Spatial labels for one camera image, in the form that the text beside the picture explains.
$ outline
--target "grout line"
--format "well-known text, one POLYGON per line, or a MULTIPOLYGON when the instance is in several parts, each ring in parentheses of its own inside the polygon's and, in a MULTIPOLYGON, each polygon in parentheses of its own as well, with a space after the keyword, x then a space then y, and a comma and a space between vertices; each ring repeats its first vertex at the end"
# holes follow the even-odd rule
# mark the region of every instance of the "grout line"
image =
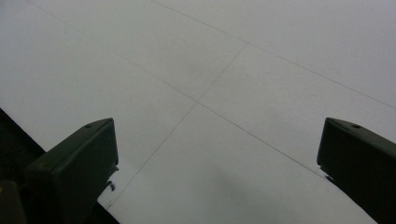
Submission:
POLYGON ((273 147, 272 145, 268 144, 267 142, 264 142, 263 140, 261 140, 259 137, 257 137, 256 135, 254 135, 253 133, 248 132, 247 130, 245 130, 244 128, 240 127, 239 125, 235 124, 234 122, 230 121, 229 119, 224 118, 224 116, 222 116, 221 114, 219 114, 218 112, 214 111, 213 109, 211 109, 210 107, 201 104, 200 102, 198 102, 198 104, 202 105, 203 107, 205 107, 206 109, 212 111, 213 113, 219 115, 220 117, 222 117, 223 119, 229 121, 231 124, 233 124, 235 127, 243 130, 245 133, 248 133, 249 135, 251 135, 252 137, 256 138, 257 140, 263 142, 265 145, 271 147, 273 150, 277 151, 278 153, 284 155, 285 157, 289 158, 290 160, 296 162, 297 164, 301 165, 302 167, 304 167, 305 169, 307 169, 308 171, 314 173, 315 175, 319 176, 320 178, 325 178, 324 176, 316 173, 315 171, 311 170, 310 168, 308 168, 307 166, 303 165, 302 163, 298 162, 297 160, 295 160, 294 158, 288 156, 287 154, 285 154, 284 152, 280 151, 279 149, 277 149, 276 147, 273 147))
MULTIPOLYGON (((95 38, 90 37, 89 35, 86 35, 86 34, 83 33, 82 31, 80 31, 79 29, 77 29, 77 28, 75 28, 74 26, 72 26, 72 25, 70 25, 69 23, 67 23, 66 21, 63 21, 62 19, 60 19, 60 18, 56 17, 55 15, 53 15, 52 13, 48 12, 48 11, 47 11, 46 9, 44 9, 43 7, 40 7, 40 6, 38 6, 38 5, 34 4, 34 3, 32 3, 30 0, 26 0, 26 1, 27 1, 28 3, 30 3, 30 4, 32 4, 33 6, 38 7, 39 9, 41 9, 42 11, 44 11, 45 13, 51 15, 53 18, 57 19, 58 21, 60 21, 60 22, 62 22, 62 23, 64 23, 64 24, 66 24, 67 26, 71 27, 73 30, 75 30, 75 31, 79 32, 80 34, 82 34, 82 35, 88 37, 89 39, 93 40, 94 42, 96 42, 96 43, 99 44, 100 46, 106 48, 106 49, 109 50, 110 52, 115 53, 116 55, 118 55, 119 57, 121 57, 123 60, 126 60, 127 62, 132 63, 132 64, 135 65, 136 67, 138 67, 138 68, 142 69, 143 71, 149 73, 150 75, 152 75, 153 77, 157 78, 158 80, 160 80, 160 81, 163 82, 164 84, 168 85, 168 86, 171 87, 172 89, 174 89, 174 90, 176 90, 176 91, 182 93, 183 95, 185 95, 185 96, 189 97, 190 99, 192 99, 193 101, 195 101, 195 99, 193 99, 192 97, 190 97, 187 93, 184 93, 184 92, 178 90, 176 87, 172 86, 171 84, 167 83, 166 81, 162 80, 161 78, 159 78, 159 77, 153 75, 152 73, 150 73, 146 68, 144 68, 144 67, 141 66, 140 64, 134 63, 134 62, 128 60, 127 58, 123 57, 122 55, 119 55, 114 49, 111 49, 110 47, 108 47, 108 46, 104 45, 103 43, 99 42, 98 40, 96 40, 95 38)), ((386 105, 386 106, 388 106, 388 107, 391 107, 391 108, 393 108, 393 109, 396 109, 396 106, 389 105, 389 104, 387 104, 387 103, 385 103, 385 102, 383 102, 383 101, 381 101, 381 100, 375 99, 374 97, 369 96, 369 95, 367 95, 367 94, 365 94, 365 93, 363 93, 363 92, 361 92, 361 91, 356 91, 356 90, 354 90, 354 89, 352 89, 352 88, 350 88, 350 87, 348 87, 348 86, 346 86, 346 85, 344 85, 344 84, 342 84, 342 83, 340 83, 340 82, 338 82, 338 81, 335 81, 335 80, 332 80, 332 79, 330 79, 330 78, 328 78, 328 77, 325 77, 325 76, 321 75, 321 74, 318 73, 318 72, 315 72, 315 71, 313 71, 313 70, 311 70, 311 69, 309 69, 309 68, 306 68, 306 67, 304 67, 304 66, 302 66, 302 65, 300 65, 300 64, 298 64, 298 63, 295 63, 295 62, 293 62, 293 61, 291 61, 291 60, 289 60, 289 59, 286 59, 286 58, 284 58, 284 57, 282 57, 282 56, 279 56, 279 55, 277 55, 277 54, 275 54, 275 53, 273 53, 273 52, 271 52, 271 51, 269 51, 269 50, 267 50, 267 49, 264 49, 264 48, 262 48, 262 47, 259 47, 259 46, 255 45, 255 44, 252 44, 252 43, 250 43, 250 42, 248 42, 248 41, 246 41, 246 40, 244 40, 244 39, 242 39, 242 38, 240 38, 240 37, 238 37, 238 36, 231 35, 231 34, 225 32, 225 31, 220 30, 219 28, 216 28, 216 27, 214 27, 214 26, 212 26, 212 25, 209 25, 209 24, 207 24, 207 23, 205 23, 205 22, 203 22, 203 21, 199 21, 199 20, 195 19, 194 17, 191 17, 191 16, 189 16, 189 15, 187 15, 187 14, 185 14, 185 13, 179 12, 179 11, 177 11, 177 10, 171 8, 171 7, 168 7, 168 6, 164 5, 164 4, 158 3, 158 2, 156 2, 156 1, 154 1, 154 0, 149 0, 149 1, 152 2, 152 3, 154 3, 154 4, 157 4, 157 5, 159 5, 159 6, 165 7, 165 8, 167 8, 167 9, 169 9, 169 10, 172 10, 172 11, 174 11, 174 12, 180 14, 180 15, 183 15, 183 16, 185 16, 185 17, 188 17, 188 18, 190 18, 191 20, 198 21, 198 22, 200 22, 201 24, 206 25, 206 26, 208 26, 208 27, 211 27, 211 28, 213 28, 213 29, 216 29, 216 30, 218 30, 219 32, 222 32, 222 33, 224 33, 224 34, 226 34, 226 35, 228 35, 228 36, 230 36, 230 37, 233 37, 233 38, 235 38, 235 39, 238 39, 238 40, 240 40, 240 41, 243 41, 243 42, 247 43, 248 45, 250 45, 250 46, 252 46, 252 47, 254 47, 254 48, 257 48, 257 49, 260 49, 260 50, 262 50, 262 51, 265 51, 265 52, 267 52, 267 53, 269 53, 269 54, 271 54, 271 55, 273 55, 273 56, 275 56, 275 57, 277 57, 277 58, 279 58, 279 59, 282 59, 282 60, 284 60, 284 61, 286 61, 286 62, 288 62, 288 63, 292 63, 292 64, 294 64, 294 65, 296 65, 296 66, 298 66, 298 67, 300 67, 300 68, 303 68, 304 70, 306 70, 306 71, 308 71, 308 72, 311 72, 311 73, 313 73, 313 74, 315 74, 315 75, 317 75, 317 76, 319 76, 319 77, 325 78, 325 79, 329 80, 330 82, 332 82, 332 83, 334 83, 334 84, 337 84, 337 85, 339 85, 339 86, 341 86, 341 87, 343 87, 343 88, 345 88, 345 89, 347 89, 347 90, 354 91, 354 92, 356 92, 357 94, 363 95, 363 96, 365 96, 365 97, 367 97, 367 98, 369 98, 369 99, 372 99, 372 100, 374 100, 374 101, 377 101, 377 102, 379 102, 379 103, 382 104, 382 105, 386 105)))
POLYGON ((117 196, 117 198, 111 203, 111 205, 113 205, 114 203, 117 202, 117 200, 119 199, 119 197, 121 196, 121 194, 128 188, 128 186, 132 183, 132 181, 134 180, 134 178, 137 176, 137 174, 140 173, 140 171, 145 167, 145 165, 149 162, 149 160, 151 159, 151 157, 158 151, 158 149, 160 149, 160 147, 163 145, 163 143, 172 135, 172 133, 177 129, 178 125, 190 114, 190 112, 195 108, 195 106, 198 104, 198 101, 195 102, 195 104, 190 108, 190 110, 187 112, 187 114, 178 122, 178 124, 175 126, 175 128, 172 129, 172 131, 163 139, 163 141, 160 143, 160 145, 154 150, 154 152, 151 153, 151 155, 148 157, 148 159, 145 161, 145 163, 143 163, 142 166, 140 166, 139 170, 137 170, 137 172, 134 174, 134 176, 131 178, 131 180, 128 182, 128 184, 125 186, 125 188, 121 191, 121 193, 119 194, 119 196, 117 196))
POLYGON ((35 3, 32 3, 30 0, 26 0, 28 3, 32 4, 33 6, 39 8, 40 10, 42 10, 43 12, 45 12, 46 14, 50 15, 51 17, 53 17, 54 19, 56 19, 57 21, 60 21, 61 23, 67 25, 68 27, 72 28, 74 31, 78 32, 79 34, 89 38, 90 40, 92 40, 93 42, 95 42, 96 44, 98 44, 99 46, 101 46, 102 48, 105 48, 106 50, 108 50, 111 53, 114 53, 115 55, 117 55, 118 57, 122 58, 123 60, 125 60, 128 63, 131 63, 132 65, 136 66, 137 68, 143 70, 144 72, 148 73, 149 75, 151 75, 152 77, 160 80, 162 83, 164 83, 165 85, 169 86, 170 88, 174 89, 175 91, 178 91, 179 93, 181 93, 184 96, 187 96, 188 98, 190 98, 193 101, 196 101, 195 99, 193 99, 192 97, 190 97, 187 93, 184 93, 183 91, 178 90, 176 87, 172 86, 171 84, 167 83, 166 81, 162 80, 161 78, 155 76, 154 74, 152 74, 150 71, 148 71, 145 67, 141 66, 138 63, 132 62, 131 60, 125 58, 124 56, 120 55, 118 52, 116 52, 115 49, 111 49, 110 47, 108 47, 107 45, 103 44, 102 42, 100 42, 99 40, 85 34, 84 32, 80 31, 78 28, 70 25, 69 23, 67 23, 66 21, 62 20, 61 18, 58 18, 57 16, 53 15, 52 13, 48 12, 46 9, 44 9, 43 7, 40 7, 38 5, 36 5, 35 3))
POLYGON ((239 52, 235 55, 235 57, 233 57, 233 59, 227 64, 227 66, 225 66, 225 68, 220 72, 220 74, 216 77, 216 79, 209 85, 209 87, 206 89, 206 91, 204 91, 204 93, 200 96, 200 98, 197 100, 197 102, 199 102, 201 100, 201 98, 203 98, 205 96, 205 94, 210 90, 210 88, 213 86, 213 84, 215 84, 215 82, 225 73, 225 71, 227 71, 228 67, 231 66, 231 64, 233 63, 233 61, 235 61, 235 59, 242 53, 242 51, 246 48, 246 46, 248 45, 248 43, 246 43, 244 45, 244 47, 242 47, 239 52))
POLYGON ((370 98, 370 99, 372 99, 372 100, 375 100, 375 101, 379 102, 380 104, 387 105, 387 106, 389 106, 389 107, 392 107, 392 108, 396 109, 396 106, 389 105, 389 104, 387 104, 387 103, 385 103, 385 102, 383 102, 383 101, 381 101, 381 100, 375 99, 374 97, 369 96, 369 95, 367 95, 367 94, 365 94, 365 93, 363 93, 363 92, 361 92, 361 91, 356 91, 356 90, 354 90, 354 89, 352 89, 352 88, 350 88, 350 87, 348 87, 348 86, 346 86, 346 85, 344 85, 344 84, 342 84, 342 83, 340 83, 340 82, 338 82, 338 81, 336 81, 336 80, 330 79, 330 78, 328 78, 328 77, 325 77, 325 76, 321 75, 321 74, 318 73, 318 72, 315 72, 315 71, 313 71, 313 70, 311 70, 311 69, 309 69, 309 68, 306 68, 306 67, 304 67, 303 65, 300 65, 300 64, 295 63, 295 62, 293 62, 293 61, 291 61, 291 60, 289 60, 289 59, 286 59, 286 58, 284 58, 284 57, 282 57, 282 56, 279 56, 279 55, 277 55, 277 54, 275 54, 275 53, 273 53, 273 52, 271 52, 271 51, 269 51, 269 50, 267 50, 267 49, 264 49, 264 48, 262 48, 262 47, 259 47, 259 46, 257 46, 257 45, 254 45, 254 44, 250 43, 249 41, 246 41, 245 39, 243 39, 243 38, 241 38, 241 37, 239 37, 239 36, 231 35, 231 34, 225 32, 225 31, 223 31, 223 30, 220 30, 220 28, 214 27, 214 26, 212 26, 212 25, 210 25, 210 24, 208 24, 208 23, 205 23, 205 22, 203 22, 203 21, 199 21, 198 19, 195 19, 195 18, 192 17, 192 16, 189 16, 189 15, 183 13, 183 12, 180 12, 180 11, 178 11, 178 10, 176 10, 176 9, 173 9, 173 8, 167 6, 167 5, 162 4, 162 3, 156 2, 155 0, 149 0, 149 1, 151 1, 151 2, 153 2, 153 3, 155 3, 155 4, 158 4, 158 5, 162 6, 162 7, 166 7, 166 8, 168 8, 169 10, 172 10, 172 11, 178 13, 178 14, 181 14, 181 15, 183 15, 183 16, 186 16, 186 17, 188 17, 188 18, 190 18, 190 19, 192 19, 192 20, 198 21, 198 22, 200 22, 201 24, 204 24, 204 25, 209 26, 209 27, 211 27, 211 28, 213 28, 213 29, 216 29, 216 30, 218 30, 218 31, 220 31, 220 32, 222 32, 222 33, 224 33, 224 34, 226 34, 226 35, 229 35, 229 36, 231 36, 231 37, 233 37, 233 38, 235 38, 235 39, 238 39, 238 40, 241 40, 241 41, 243 41, 243 42, 245 42, 245 43, 248 43, 248 44, 251 45, 252 47, 255 47, 255 48, 257 48, 257 49, 261 49, 261 50, 263 50, 263 51, 265 51, 265 52, 267 52, 267 53, 269 53, 269 54, 271 54, 271 55, 273 55, 273 56, 276 56, 276 57, 279 58, 279 59, 285 60, 286 62, 292 63, 292 64, 294 64, 294 65, 296 65, 296 66, 298 66, 298 67, 300 67, 300 68, 303 68, 304 70, 307 70, 308 72, 311 72, 311 73, 313 73, 313 74, 315 74, 315 75, 317 75, 317 76, 323 77, 323 78, 329 80, 329 81, 332 82, 332 83, 335 83, 335 84, 340 85, 340 86, 342 86, 342 87, 344 87, 344 88, 346 88, 346 89, 348 89, 348 90, 354 91, 354 92, 356 92, 356 93, 358 93, 358 94, 361 94, 361 95, 366 96, 366 97, 368 97, 368 98, 370 98))
POLYGON ((200 21, 200 20, 198 20, 198 19, 195 19, 194 17, 189 16, 189 15, 183 13, 183 12, 177 11, 176 9, 171 8, 171 7, 167 6, 167 5, 164 5, 164 4, 162 4, 162 3, 156 2, 155 0, 149 0, 149 1, 152 2, 152 3, 154 3, 154 4, 159 5, 159 6, 161 6, 161 7, 165 7, 165 8, 167 8, 167 9, 171 10, 171 11, 174 11, 174 12, 180 14, 180 15, 183 15, 183 16, 185 16, 185 17, 187 17, 187 18, 190 18, 190 19, 193 20, 193 21, 198 21, 198 22, 200 22, 201 24, 203 24, 203 25, 205 25, 205 26, 208 26, 208 27, 210 27, 210 28, 213 28, 213 29, 215 29, 215 30, 217 30, 217 31, 220 31, 220 32, 222 32, 222 33, 224 33, 224 34, 226 34, 226 35, 228 35, 228 36, 230 36, 230 37, 233 37, 233 38, 235 38, 235 39, 238 39, 238 40, 240 40, 240 41, 243 41, 243 42, 247 43, 246 40, 244 40, 244 39, 242 39, 242 38, 240 38, 240 37, 238 37, 238 36, 231 35, 231 34, 225 32, 225 31, 223 31, 223 30, 220 30, 219 28, 217 28, 217 27, 215 27, 215 26, 212 26, 212 25, 210 25, 210 24, 208 24, 208 23, 205 23, 205 22, 203 22, 203 21, 200 21))
POLYGON ((334 83, 334 84, 337 84, 337 85, 339 85, 339 86, 341 86, 341 87, 343 87, 343 88, 345 88, 345 89, 347 89, 347 90, 354 91, 354 92, 356 92, 357 94, 363 95, 363 96, 365 96, 365 97, 367 97, 367 98, 370 98, 370 99, 372 99, 372 100, 374 100, 374 101, 377 101, 378 103, 380 103, 380 104, 382 104, 382 105, 386 105, 386 106, 389 106, 389 107, 391 107, 391 108, 393 108, 393 109, 396 109, 396 107, 393 106, 393 105, 389 105, 389 104, 387 104, 387 103, 385 103, 385 102, 383 102, 383 101, 381 101, 381 100, 375 99, 374 97, 369 96, 369 95, 367 95, 367 94, 365 94, 365 93, 363 93, 363 92, 361 92, 361 91, 356 91, 356 90, 354 90, 354 89, 352 89, 352 88, 350 88, 350 87, 348 87, 348 86, 342 84, 341 82, 338 82, 338 81, 333 80, 333 79, 331 79, 331 78, 325 77, 325 76, 321 75, 320 73, 315 72, 314 70, 311 70, 311 69, 309 69, 309 68, 307 68, 307 67, 304 67, 303 65, 300 65, 300 64, 298 64, 298 63, 295 63, 295 62, 293 62, 293 61, 291 61, 291 60, 289 60, 289 59, 286 59, 286 58, 284 58, 284 57, 282 57, 282 56, 279 56, 279 55, 277 55, 277 54, 275 54, 275 53, 273 53, 273 52, 271 52, 271 51, 269 51, 269 50, 267 50, 267 49, 263 49, 263 48, 261 48, 261 47, 259 47, 259 46, 257 46, 257 45, 254 45, 254 44, 252 44, 252 43, 250 43, 250 42, 247 42, 247 43, 248 43, 250 46, 252 46, 252 47, 254 47, 254 48, 256 48, 256 49, 260 49, 260 50, 262 50, 262 51, 264 51, 264 52, 266 52, 266 53, 269 53, 269 54, 271 54, 271 55, 273 55, 273 56, 275 56, 275 57, 277 57, 277 58, 279 58, 279 59, 282 59, 282 60, 284 60, 284 61, 286 61, 286 62, 288 62, 288 63, 292 63, 292 64, 294 64, 294 65, 296 65, 296 66, 298 66, 298 67, 300 67, 300 68, 302 68, 302 69, 304 69, 304 70, 306 70, 306 71, 308 71, 308 72, 310 72, 310 73, 312 73, 312 74, 315 74, 315 75, 317 75, 317 76, 319 76, 319 77, 325 78, 326 80, 328 80, 328 81, 330 81, 330 82, 332 82, 332 83, 334 83))
POLYGON ((145 161, 145 163, 143 163, 143 165, 139 168, 139 170, 137 170, 137 172, 134 174, 134 176, 131 178, 131 180, 128 182, 128 184, 125 186, 125 188, 121 191, 121 193, 119 194, 119 196, 117 196, 117 198, 111 203, 111 205, 113 205, 114 203, 117 202, 117 200, 119 199, 119 197, 121 196, 121 194, 128 188, 128 186, 132 183, 132 181, 134 180, 134 178, 140 173, 140 171, 144 168, 144 166, 146 165, 146 163, 149 162, 149 160, 151 159, 151 157, 158 151, 158 149, 160 149, 160 147, 163 145, 163 143, 166 141, 166 139, 168 139, 172 133, 175 131, 175 129, 178 127, 178 125, 184 120, 184 118, 186 118, 190 112, 194 109, 194 107, 199 104, 199 100, 206 94, 206 92, 210 89, 210 87, 219 79, 219 77, 227 70, 227 68, 233 63, 233 61, 239 56, 239 54, 242 52, 242 50, 247 46, 248 43, 246 43, 240 50, 239 52, 235 55, 235 57, 233 57, 233 59, 229 62, 229 64, 221 71, 221 73, 217 76, 217 78, 210 84, 210 86, 206 89, 206 91, 201 95, 201 97, 198 100, 194 100, 195 103, 194 105, 190 108, 189 112, 187 112, 187 114, 180 120, 180 122, 175 126, 175 128, 166 136, 165 139, 163 139, 163 141, 160 143, 160 145, 157 147, 157 149, 155 149, 155 151, 148 157, 148 159, 145 161))

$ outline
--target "floor tile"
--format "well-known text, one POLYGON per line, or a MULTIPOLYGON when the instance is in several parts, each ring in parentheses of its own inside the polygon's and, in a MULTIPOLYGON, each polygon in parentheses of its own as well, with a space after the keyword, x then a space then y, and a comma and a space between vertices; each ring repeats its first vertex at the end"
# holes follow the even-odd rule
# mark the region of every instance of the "floor tile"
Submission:
POLYGON ((146 0, 32 2, 194 99, 244 46, 146 0))
POLYGON ((0 106, 46 150, 114 118, 129 181, 194 101, 37 7, 2 4, 0 106))
POLYGON ((396 2, 155 0, 396 107, 396 2))
POLYGON ((109 211, 123 224, 374 223, 330 182, 202 105, 109 211))
POLYGON ((396 142, 393 108, 253 47, 243 50, 201 102, 319 174, 316 156, 327 117, 396 142))

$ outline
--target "white surface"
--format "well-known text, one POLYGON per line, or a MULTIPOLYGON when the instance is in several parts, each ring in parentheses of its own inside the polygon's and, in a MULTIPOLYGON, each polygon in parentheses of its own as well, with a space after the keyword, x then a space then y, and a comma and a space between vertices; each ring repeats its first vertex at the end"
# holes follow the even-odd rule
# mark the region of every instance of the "white surface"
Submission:
POLYGON ((326 118, 359 123, 396 142, 393 108, 251 46, 201 102, 319 174, 326 118))
POLYGON ((109 211, 120 223, 374 223, 341 190, 197 105, 109 211))
POLYGON ((147 0, 31 2, 194 99, 244 46, 147 0))
POLYGON ((395 141, 394 3, 162 3, 189 15, 0 1, 0 106, 46 150, 114 118, 120 171, 99 202, 121 223, 373 223, 300 164, 321 175, 326 116, 395 141))
POLYGON ((396 107, 392 0, 154 0, 396 107))
POLYGON ((0 106, 46 150, 114 118, 122 166, 131 167, 117 174, 123 189, 193 101, 33 5, 3 8, 13 13, 0 20, 0 106))

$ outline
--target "white floor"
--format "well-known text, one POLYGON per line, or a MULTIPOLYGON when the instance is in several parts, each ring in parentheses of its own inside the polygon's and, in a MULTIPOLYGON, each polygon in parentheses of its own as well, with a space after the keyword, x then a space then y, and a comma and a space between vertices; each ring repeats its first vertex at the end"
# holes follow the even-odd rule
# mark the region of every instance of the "white floor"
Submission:
POLYGON ((396 142, 396 2, 2 0, 0 106, 50 150, 112 117, 120 223, 375 223, 325 118, 396 142))

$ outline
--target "black plastic part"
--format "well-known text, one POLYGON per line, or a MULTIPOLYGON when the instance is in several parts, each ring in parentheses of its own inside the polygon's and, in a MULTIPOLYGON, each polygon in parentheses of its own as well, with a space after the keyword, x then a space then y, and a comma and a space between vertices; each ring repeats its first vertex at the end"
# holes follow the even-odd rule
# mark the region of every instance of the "black plastic part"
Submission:
POLYGON ((396 145, 360 125, 326 119, 318 165, 378 223, 396 223, 396 145))
POLYGON ((22 171, 44 151, 0 108, 0 180, 23 185, 22 171))
POLYGON ((118 164, 113 119, 90 123, 25 170, 46 206, 48 223, 83 223, 118 164))
POLYGON ((0 223, 27 224, 18 186, 13 181, 0 181, 0 223))

